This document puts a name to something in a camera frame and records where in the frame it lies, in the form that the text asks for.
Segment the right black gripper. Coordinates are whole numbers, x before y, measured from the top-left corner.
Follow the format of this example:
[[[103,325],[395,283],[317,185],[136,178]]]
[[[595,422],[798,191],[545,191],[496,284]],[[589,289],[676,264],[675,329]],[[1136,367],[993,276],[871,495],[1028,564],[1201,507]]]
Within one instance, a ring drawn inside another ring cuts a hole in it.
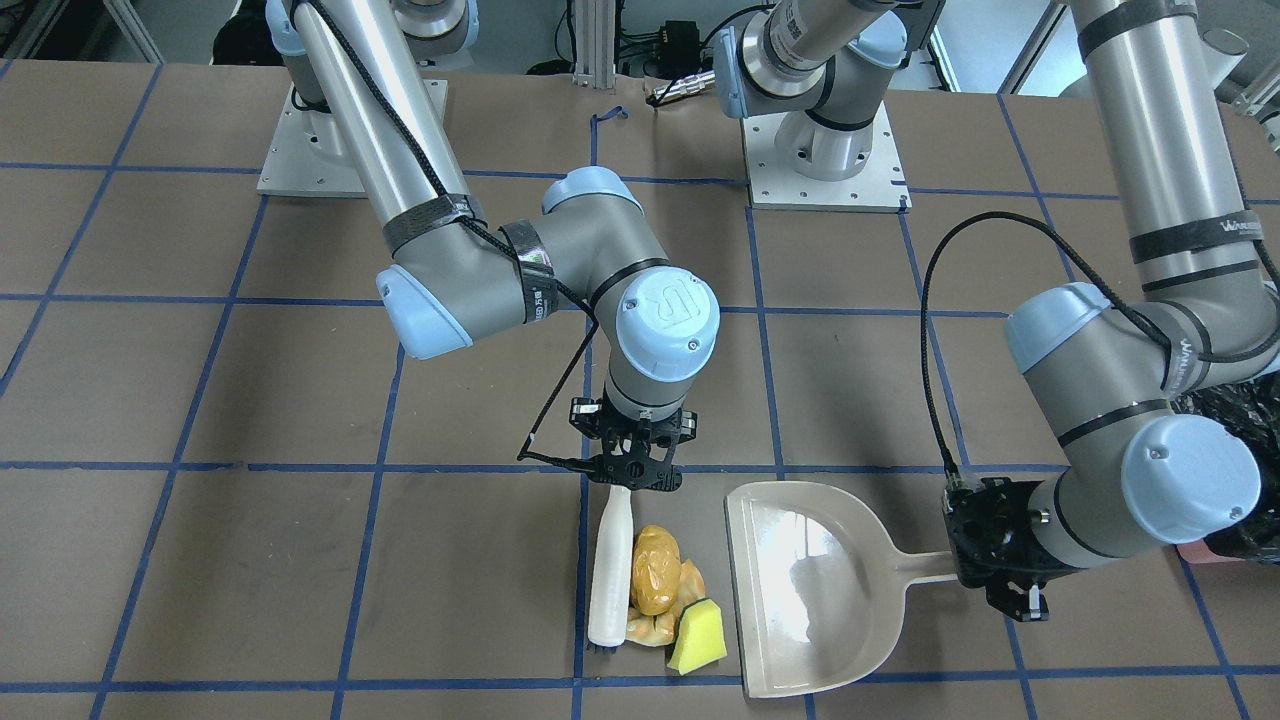
[[[589,460],[568,460],[568,469],[593,482],[631,491],[677,491],[682,473],[675,465],[675,451],[698,436],[698,415],[692,411],[677,409],[660,420],[632,419],[608,398],[575,398],[570,424],[582,436],[598,439],[602,451]]]

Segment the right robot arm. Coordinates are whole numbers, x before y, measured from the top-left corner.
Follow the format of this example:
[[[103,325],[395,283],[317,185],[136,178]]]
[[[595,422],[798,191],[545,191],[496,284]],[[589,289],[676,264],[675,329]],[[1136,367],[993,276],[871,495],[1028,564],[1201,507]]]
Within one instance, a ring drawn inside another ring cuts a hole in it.
[[[713,288],[675,265],[643,205],[604,167],[567,173],[529,219],[492,215],[462,172],[410,50],[411,1],[270,1],[268,27],[297,97],[338,137],[390,265],[375,286],[401,347],[430,359],[577,307],[611,352],[599,398],[571,424],[590,459],[547,462],[627,489],[673,491],[685,401],[716,347]]]

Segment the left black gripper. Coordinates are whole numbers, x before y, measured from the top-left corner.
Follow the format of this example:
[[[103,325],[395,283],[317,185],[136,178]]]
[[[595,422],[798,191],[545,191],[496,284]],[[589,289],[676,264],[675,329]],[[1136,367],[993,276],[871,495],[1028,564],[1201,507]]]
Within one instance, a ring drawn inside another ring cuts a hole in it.
[[[1051,557],[1036,541],[1029,510],[1041,484],[1009,477],[950,477],[943,496],[959,582],[970,589],[986,585],[988,605],[1018,623],[1050,619],[1041,583],[1051,578]]]

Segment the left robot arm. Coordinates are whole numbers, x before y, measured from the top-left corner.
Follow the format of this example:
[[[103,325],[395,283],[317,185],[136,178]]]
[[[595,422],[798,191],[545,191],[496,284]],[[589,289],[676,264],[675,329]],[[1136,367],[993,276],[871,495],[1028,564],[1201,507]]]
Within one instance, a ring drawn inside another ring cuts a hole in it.
[[[1239,183],[1193,1],[1073,1],[1143,301],[1125,304],[1043,222],[1084,281],[1005,323],[1019,373],[1070,466],[969,484],[932,420],[943,515],[968,588],[1020,621],[1060,577],[1198,541],[1251,512],[1260,469],[1221,424],[1178,414],[1194,389],[1277,370],[1277,270]]]

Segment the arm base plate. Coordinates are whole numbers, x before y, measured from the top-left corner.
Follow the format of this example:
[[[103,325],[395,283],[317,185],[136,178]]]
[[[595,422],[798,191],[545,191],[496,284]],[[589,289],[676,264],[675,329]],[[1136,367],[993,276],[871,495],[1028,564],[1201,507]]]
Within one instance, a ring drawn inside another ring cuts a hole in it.
[[[804,111],[742,120],[751,205],[795,211],[900,213],[913,206],[886,105],[860,129]]]
[[[355,155],[325,111],[306,109],[291,86],[257,183],[264,196],[365,199]]]

